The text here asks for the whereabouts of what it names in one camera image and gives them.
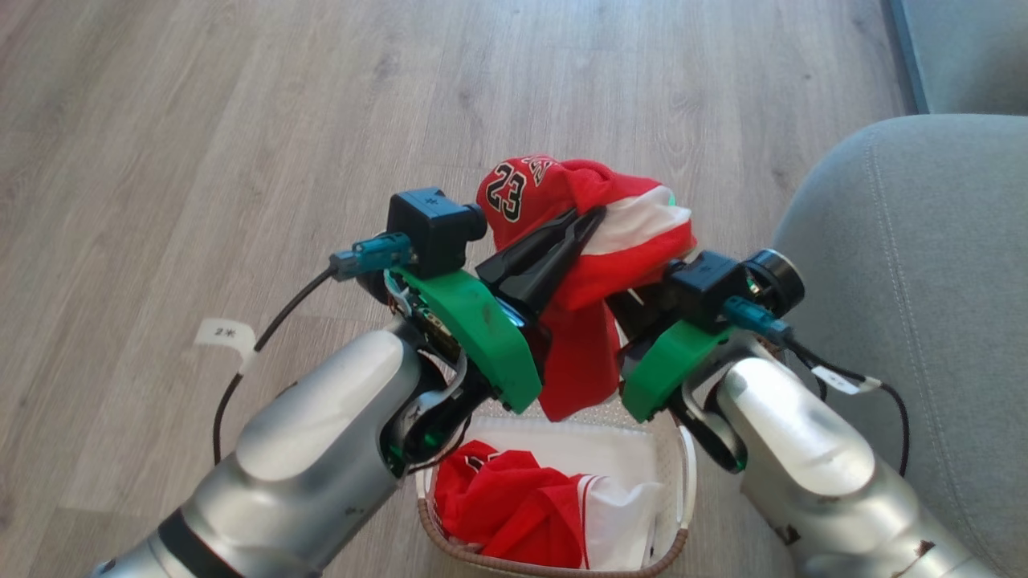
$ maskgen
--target wire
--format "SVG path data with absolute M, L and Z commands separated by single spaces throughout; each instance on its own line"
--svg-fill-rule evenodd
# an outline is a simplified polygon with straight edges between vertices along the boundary
M 289 314 L 293 313 L 293 310 L 302 303 L 303 299 L 306 299 L 310 293 L 314 293 L 315 289 L 321 286 L 322 283 L 328 281 L 329 278 L 335 275 L 335 273 L 336 267 L 330 266 L 319 274 L 314 281 L 307 283 L 303 289 L 300 289 L 300 292 L 290 299 L 290 301 L 286 303 L 286 306 L 282 308 L 282 311 L 279 312 L 279 315 L 271 320 L 267 329 L 264 329 L 264 332 L 261 333 L 260 338 L 257 339 L 257 344 L 254 345 L 254 352 L 260 353 L 260 351 L 264 349 L 264 346 L 267 345 L 267 341 L 271 338 L 271 335 L 273 335 L 279 329 L 279 326 L 282 325 L 282 322 L 286 321 L 286 318 L 289 317 Z M 221 422 L 225 418 L 225 408 L 228 407 L 228 400 L 232 398 L 232 394 L 235 393 L 235 390 L 240 387 L 240 383 L 242 381 L 243 373 L 235 373 L 232 381 L 228 383 L 228 387 L 225 388 L 225 393 L 221 394 L 221 401 L 218 402 L 218 409 L 214 412 L 212 441 L 214 446 L 214 465 L 216 466 L 219 462 L 221 462 Z
M 900 476 L 904 477 L 907 475 L 907 462 L 910 460 L 910 416 L 907 414 L 907 404 L 903 402 L 900 392 L 892 386 L 882 384 L 879 388 L 892 396 L 892 399 L 896 402 L 896 407 L 900 408 L 900 422 L 903 423 L 903 453 L 900 455 Z
M 442 456 L 436 458 L 431 462 L 426 462 L 424 464 L 419 464 L 417 466 L 414 466 L 413 468 L 410 468 L 410 470 L 407 471 L 407 474 L 410 475 L 414 472 L 419 472 L 421 470 L 434 468 L 439 464 L 442 464 L 446 460 L 446 458 L 452 456 L 453 453 L 456 451 L 457 448 L 460 448 L 461 445 L 464 444 L 464 436 L 468 433 L 469 427 L 471 427 L 471 416 L 468 416 L 468 419 L 464 421 L 464 427 L 461 428 L 461 435 L 456 436 L 456 441 L 453 443 L 453 445 L 450 446 L 449 449 L 443 451 Z
M 800 360 L 801 363 L 803 363 L 803 365 L 807 369 L 813 369 L 814 368 L 814 364 L 811 363 L 806 358 L 800 357 L 799 354 L 797 354 L 796 357 L 797 357 L 797 359 Z M 821 380 L 817 375 L 814 375 L 814 380 L 817 381 L 817 399 L 819 399 L 821 401 L 827 400 L 829 398 L 829 385 L 824 383 L 824 380 Z
M 783 339 L 783 342 L 786 348 L 800 358 L 800 361 L 802 361 L 808 369 L 813 369 L 815 365 L 821 365 L 827 369 L 830 369 L 844 377 L 849 377 L 857 383 L 868 381 L 867 375 L 857 373 L 856 371 L 850 371 L 849 369 L 844 369 L 838 365 L 824 361 L 824 359 L 804 347 L 796 339 L 796 337 L 792 335 L 786 336 Z M 907 404 L 904 403 L 900 392 L 884 382 L 880 384 L 881 385 L 878 386 L 878 389 L 881 389 L 885 393 L 889 394 L 892 401 L 895 402 L 896 408 L 900 410 L 900 424 L 903 428 L 903 445 L 900 450 L 900 468 L 897 471 L 900 472 L 900 476 L 903 477 L 907 475 L 907 464 L 910 462 L 910 414 L 907 412 Z M 820 394 L 819 397 L 821 398 L 821 401 L 824 401 L 824 398 L 828 396 L 828 386 L 820 377 L 817 377 L 817 387 Z

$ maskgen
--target number 23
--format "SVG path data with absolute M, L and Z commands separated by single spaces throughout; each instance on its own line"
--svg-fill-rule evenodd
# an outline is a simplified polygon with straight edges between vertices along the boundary
M 521 192 L 524 190 L 525 178 L 520 172 L 514 171 L 508 162 L 503 162 L 492 171 L 498 179 L 490 181 L 485 186 L 485 198 L 489 202 L 489 207 L 504 214 L 504 217 L 515 222 L 521 216 Z M 506 188 L 507 198 L 503 198 L 500 192 Z

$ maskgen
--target laundry basket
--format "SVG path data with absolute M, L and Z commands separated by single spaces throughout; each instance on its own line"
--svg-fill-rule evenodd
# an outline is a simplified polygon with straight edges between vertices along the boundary
M 548 434 L 596 435 L 597 438 L 628 436 L 634 438 L 633 443 L 642 441 L 652 446 L 656 481 L 663 484 L 657 508 L 652 553 L 646 558 L 641 569 L 618 572 L 551 568 L 483 556 L 467 546 L 453 544 L 447 540 L 436 514 L 434 501 L 436 469 L 423 470 L 414 474 L 421 526 L 432 542 L 446 554 L 473 566 L 514 576 L 651 578 L 666 570 L 682 552 L 689 535 L 689 522 L 696 502 L 696 450 L 692 436 L 668 412 L 662 411 L 652 421 L 638 424 L 628 414 L 620 400 L 615 399 L 553 424 L 546 420 L 538 403 L 533 404 L 524 413 L 515 416 L 505 411 L 499 403 L 487 402 L 475 411 L 468 431 L 468 440 L 476 438 L 476 426 L 480 424 L 489 424 L 492 427 L 500 424 L 501 427 L 509 428 L 511 431 L 529 432 L 529 434 L 533 431 L 546 431 Z M 610 451 L 607 444 L 597 449 Z

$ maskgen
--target gray fabric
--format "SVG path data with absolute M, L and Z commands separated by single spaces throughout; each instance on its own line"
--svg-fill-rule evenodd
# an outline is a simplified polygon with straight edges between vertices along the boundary
M 808 176 L 776 247 L 806 281 L 801 341 L 893 384 L 908 479 L 984 562 L 1028 576 L 1028 118 L 866 129 Z M 830 402 L 896 466 L 884 392 Z
M 1028 0 L 893 1 L 929 112 L 1028 114 Z

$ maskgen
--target white fabric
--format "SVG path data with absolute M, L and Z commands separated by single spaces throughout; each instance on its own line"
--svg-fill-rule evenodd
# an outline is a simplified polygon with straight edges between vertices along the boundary
M 638 196 L 607 206 L 607 216 L 586 244 L 583 255 L 607 255 L 637 247 L 689 222 L 692 211 L 670 205 L 671 189 L 656 186 Z
M 633 571 L 642 568 L 653 542 L 660 483 L 626 490 L 607 476 L 579 480 L 579 510 L 585 536 L 584 568 Z

